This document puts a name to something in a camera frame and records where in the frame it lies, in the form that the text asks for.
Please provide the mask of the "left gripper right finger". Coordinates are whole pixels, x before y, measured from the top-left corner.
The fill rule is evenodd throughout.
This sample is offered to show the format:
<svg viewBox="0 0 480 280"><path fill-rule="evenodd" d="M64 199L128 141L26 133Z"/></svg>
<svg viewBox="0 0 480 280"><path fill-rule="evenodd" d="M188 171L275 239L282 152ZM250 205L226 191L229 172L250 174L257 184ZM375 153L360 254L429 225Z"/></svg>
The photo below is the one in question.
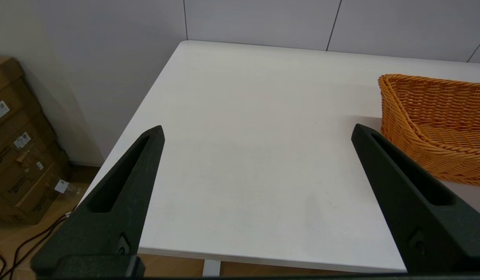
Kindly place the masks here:
<svg viewBox="0 0 480 280"><path fill-rule="evenodd" d="M351 140L407 272L480 275L480 213L374 129Z"/></svg>

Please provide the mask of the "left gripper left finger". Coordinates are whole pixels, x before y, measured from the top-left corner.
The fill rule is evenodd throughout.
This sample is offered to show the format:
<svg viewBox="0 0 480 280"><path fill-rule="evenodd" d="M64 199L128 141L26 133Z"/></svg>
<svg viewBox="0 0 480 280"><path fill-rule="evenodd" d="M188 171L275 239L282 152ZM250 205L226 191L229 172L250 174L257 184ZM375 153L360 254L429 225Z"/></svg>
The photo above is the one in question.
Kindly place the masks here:
<svg viewBox="0 0 480 280"><path fill-rule="evenodd" d="M165 143L162 126L133 142L32 257L37 278L141 278L137 255Z"/></svg>

